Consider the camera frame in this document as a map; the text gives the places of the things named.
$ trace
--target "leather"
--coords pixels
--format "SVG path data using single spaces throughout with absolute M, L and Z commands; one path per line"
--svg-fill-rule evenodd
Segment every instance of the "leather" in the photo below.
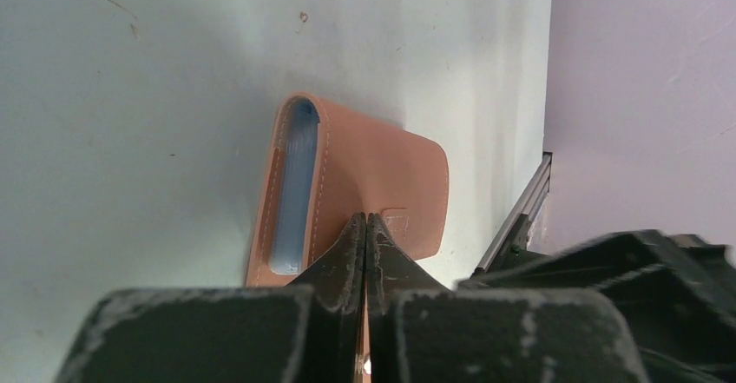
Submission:
M 449 191 L 447 157 L 442 148 L 387 122 L 298 93 L 286 100 L 276 117 L 246 285 L 283 286 L 298 273 L 274 273 L 269 257 L 276 235 L 289 127 L 295 106 L 305 103 L 313 105 L 319 123 L 301 266 L 317 260 L 356 212 L 381 214 L 394 241 L 412 259 L 436 254 Z

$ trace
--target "leather pouch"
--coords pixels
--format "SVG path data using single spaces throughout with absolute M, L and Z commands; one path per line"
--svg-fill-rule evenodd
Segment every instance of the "leather pouch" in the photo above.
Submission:
M 307 93 L 276 118 L 246 286 L 283 286 L 356 212 L 381 214 L 414 260 L 437 253 L 448 198 L 435 142 Z

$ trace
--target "blue inner lining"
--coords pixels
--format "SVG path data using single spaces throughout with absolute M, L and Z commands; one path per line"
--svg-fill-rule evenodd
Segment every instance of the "blue inner lining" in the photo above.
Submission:
M 317 110 L 311 102 L 304 100 L 295 104 L 291 112 L 279 218 L 268 262 L 276 274 L 298 274 L 301 271 L 306 215 L 317 156 Z

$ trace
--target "brown leather case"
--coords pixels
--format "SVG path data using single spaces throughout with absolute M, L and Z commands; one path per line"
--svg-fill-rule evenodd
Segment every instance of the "brown leather case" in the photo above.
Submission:
M 317 96 L 291 96 L 276 118 L 260 200 L 247 286 L 283 286 L 294 275 L 274 273 L 274 240 L 286 133 L 295 104 L 317 110 L 317 153 L 306 218 L 302 266 L 308 267 L 338 238 L 356 212 L 384 217 L 395 242 L 414 260 L 437 253 L 448 197 L 447 157 L 435 142 Z

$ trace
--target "table surface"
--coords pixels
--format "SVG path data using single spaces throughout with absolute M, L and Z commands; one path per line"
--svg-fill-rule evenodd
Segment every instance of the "table surface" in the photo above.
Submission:
M 0 0 L 0 380 L 121 287 L 237 286 L 283 99 L 440 143 L 467 276 L 542 155 L 550 0 Z

